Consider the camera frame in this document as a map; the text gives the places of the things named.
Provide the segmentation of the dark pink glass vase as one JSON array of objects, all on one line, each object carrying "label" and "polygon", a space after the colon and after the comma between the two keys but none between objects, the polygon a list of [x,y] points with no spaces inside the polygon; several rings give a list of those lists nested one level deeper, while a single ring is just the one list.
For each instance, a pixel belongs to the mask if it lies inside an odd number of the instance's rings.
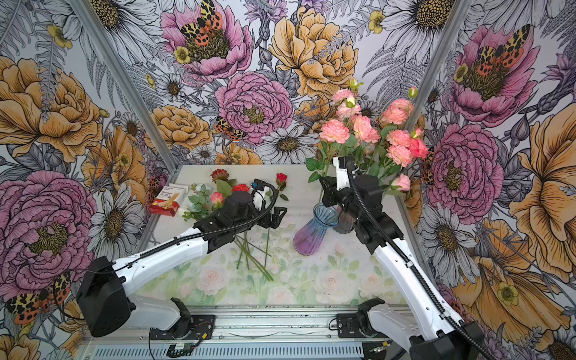
[{"label": "dark pink glass vase", "polygon": [[340,234],[351,233],[355,220],[356,219],[353,216],[347,214],[344,210],[341,209],[339,211],[337,224],[334,227],[334,230]]}]

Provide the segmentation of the blue purple glass vase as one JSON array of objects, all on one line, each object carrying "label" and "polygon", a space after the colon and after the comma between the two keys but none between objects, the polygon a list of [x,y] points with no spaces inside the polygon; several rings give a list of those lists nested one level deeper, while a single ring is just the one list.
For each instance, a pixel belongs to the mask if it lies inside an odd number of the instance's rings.
[{"label": "blue purple glass vase", "polygon": [[338,210],[318,203],[313,207],[313,217],[294,236],[292,243],[302,256],[311,256],[318,252],[328,229],[338,223]]}]

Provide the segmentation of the pink carnation stem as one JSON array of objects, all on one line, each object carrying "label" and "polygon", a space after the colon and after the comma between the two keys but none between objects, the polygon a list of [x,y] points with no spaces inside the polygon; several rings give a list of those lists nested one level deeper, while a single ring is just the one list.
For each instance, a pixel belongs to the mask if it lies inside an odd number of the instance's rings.
[{"label": "pink carnation stem", "polygon": [[381,139],[378,129],[363,115],[325,122],[320,128],[315,153],[305,160],[310,171],[308,181],[318,182],[322,176],[327,176],[337,157],[351,156],[358,167],[369,168],[371,161],[368,158]]},{"label": "pink carnation stem", "polygon": [[340,121],[353,119],[362,114],[362,107],[359,104],[359,88],[361,85],[362,82],[352,77],[347,88],[342,88],[333,95],[332,100],[337,105],[336,116]]}]

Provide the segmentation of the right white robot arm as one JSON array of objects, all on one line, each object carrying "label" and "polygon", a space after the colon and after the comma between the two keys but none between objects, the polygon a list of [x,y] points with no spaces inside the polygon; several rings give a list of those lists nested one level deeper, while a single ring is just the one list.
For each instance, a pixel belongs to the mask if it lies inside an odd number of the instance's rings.
[{"label": "right white robot arm", "polygon": [[353,157],[335,157],[334,176],[320,184],[325,206],[337,205],[353,218],[356,238],[394,279],[413,318],[375,298],[358,306],[366,335],[381,333],[409,353],[411,359],[490,359],[484,334],[476,322],[465,322],[423,272],[398,225],[383,211],[383,189],[377,177],[363,174]]}]

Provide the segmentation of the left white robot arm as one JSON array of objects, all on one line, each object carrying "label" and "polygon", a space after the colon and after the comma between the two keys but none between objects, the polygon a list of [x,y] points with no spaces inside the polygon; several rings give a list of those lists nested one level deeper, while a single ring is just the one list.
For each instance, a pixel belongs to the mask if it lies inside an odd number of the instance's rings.
[{"label": "left white robot arm", "polygon": [[138,297],[141,287],[168,271],[232,243],[255,226],[276,229],[287,208],[278,207],[278,189],[262,180],[250,192],[234,191],[223,205],[191,228],[155,247],[110,260],[101,256],[86,270],[76,301],[94,338],[128,328],[149,328],[171,338],[195,329],[182,300]]}]

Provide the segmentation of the small dark red rose stem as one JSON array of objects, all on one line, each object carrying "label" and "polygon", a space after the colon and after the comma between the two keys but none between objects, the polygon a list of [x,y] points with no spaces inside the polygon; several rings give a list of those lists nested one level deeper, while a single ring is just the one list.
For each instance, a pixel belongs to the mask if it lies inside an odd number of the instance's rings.
[{"label": "small dark red rose stem", "polygon": [[[285,187],[287,183],[287,175],[283,174],[282,172],[279,172],[276,175],[276,184],[277,184],[277,189],[278,189],[278,194],[280,196],[280,198],[284,199],[285,201],[287,201],[287,197],[282,197],[282,191],[285,189]],[[268,257],[269,257],[269,240],[270,240],[270,230],[267,230],[267,234],[266,234],[266,243],[265,243],[265,261],[267,261]]]}]

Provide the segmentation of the pink rose bunch on table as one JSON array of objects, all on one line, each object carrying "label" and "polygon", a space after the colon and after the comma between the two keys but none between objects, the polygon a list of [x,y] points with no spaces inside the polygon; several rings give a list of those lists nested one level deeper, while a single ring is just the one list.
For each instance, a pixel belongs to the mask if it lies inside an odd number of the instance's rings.
[{"label": "pink rose bunch on table", "polygon": [[[259,247],[252,245],[248,241],[248,233],[244,232],[242,235],[236,235],[233,243],[238,247],[240,251],[240,257],[244,258],[246,263],[246,268],[250,269],[254,267],[257,269],[266,281],[273,281],[272,273],[266,268],[268,253],[261,250]],[[252,250],[256,250],[264,255],[264,262],[259,261],[255,255],[253,255]]]}]

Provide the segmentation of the dark red flower stem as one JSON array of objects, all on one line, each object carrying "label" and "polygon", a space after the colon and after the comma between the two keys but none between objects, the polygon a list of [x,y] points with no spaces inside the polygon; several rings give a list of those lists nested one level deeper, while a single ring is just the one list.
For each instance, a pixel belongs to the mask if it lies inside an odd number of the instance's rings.
[{"label": "dark red flower stem", "polygon": [[223,195],[230,195],[233,188],[238,184],[235,178],[230,178],[230,174],[225,169],[216,169],[211,173],[211,179],[216,185],[217,192]]}]

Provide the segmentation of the green eucalyptus sprig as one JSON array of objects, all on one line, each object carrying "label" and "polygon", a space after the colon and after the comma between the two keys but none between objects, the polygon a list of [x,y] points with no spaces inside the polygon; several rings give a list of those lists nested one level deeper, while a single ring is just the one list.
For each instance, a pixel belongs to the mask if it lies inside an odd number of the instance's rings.
[{"label": "green eucalyptus sprig", "polygon": [[221,208],[224,200],[224,194],[207,184],[192,184],[178,213],[184,221],[199,221]]}]

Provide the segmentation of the red white snack box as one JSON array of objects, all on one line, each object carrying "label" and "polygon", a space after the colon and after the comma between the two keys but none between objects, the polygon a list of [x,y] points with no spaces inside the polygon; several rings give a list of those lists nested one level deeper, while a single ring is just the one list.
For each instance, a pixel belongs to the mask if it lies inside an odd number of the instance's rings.
[{"label": "red white snack box", "polygon": [[188,191],[187,185],[173,183],[165,185],[152,201],[149,207],[150,212],[153,215],[175,217]]}]

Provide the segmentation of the white vent grille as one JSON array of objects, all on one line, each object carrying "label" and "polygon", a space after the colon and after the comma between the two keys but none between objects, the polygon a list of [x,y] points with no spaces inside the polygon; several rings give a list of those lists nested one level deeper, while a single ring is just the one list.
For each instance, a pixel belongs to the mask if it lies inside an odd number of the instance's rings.
[{"label": "white vent grille", "polygon": [[[99,345],[85,359],[168,359],[169,345]],[[205,343],[178,359],[361,359],[360,343]]]}]

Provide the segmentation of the aluminium front rail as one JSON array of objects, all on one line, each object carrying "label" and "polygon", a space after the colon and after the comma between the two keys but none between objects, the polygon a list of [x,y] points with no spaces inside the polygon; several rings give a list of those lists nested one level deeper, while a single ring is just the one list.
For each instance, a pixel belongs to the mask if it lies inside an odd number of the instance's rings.
[{"label": "aluminium front rail", "polygon": [[168,330],[181,317],[215,315],[211,339],[265,337],[319,337],[336,330],[337,314],[365,315],[371,326],[400,343],[421,336],[433,340],[448,335],[464,321],[451,309],[438,310],[426,305],[413,315],[406,308],[397,309],[377,300],[351,307],[262,307],[262,308],[188,308],[174,303],[141,304],[133,310],[104,310],[97,314],[87,310],[87,341],[121,341],[136,335],[146,335],[151,328]]}]

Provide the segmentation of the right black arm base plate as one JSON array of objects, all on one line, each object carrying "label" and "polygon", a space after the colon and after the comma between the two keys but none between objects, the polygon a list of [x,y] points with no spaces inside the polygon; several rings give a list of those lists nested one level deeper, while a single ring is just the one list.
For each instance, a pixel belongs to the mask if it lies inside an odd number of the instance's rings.
[{"label": "right black arm base plate", "polygon": [[336,330],[339,338],[387,338],[388,335],[376,331],[365,315],[339,313],[336,315]]}]

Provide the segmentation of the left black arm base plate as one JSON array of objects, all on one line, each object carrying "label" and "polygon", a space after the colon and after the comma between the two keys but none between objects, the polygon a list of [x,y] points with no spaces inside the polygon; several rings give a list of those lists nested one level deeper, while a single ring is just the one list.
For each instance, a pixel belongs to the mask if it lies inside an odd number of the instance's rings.
[{"label": "left black arm base plate", "polygon": [[215,315],[191,315],[181,317],[168,330],[150,329],[151,341],[204,341],[212,338],[215,330]]}]

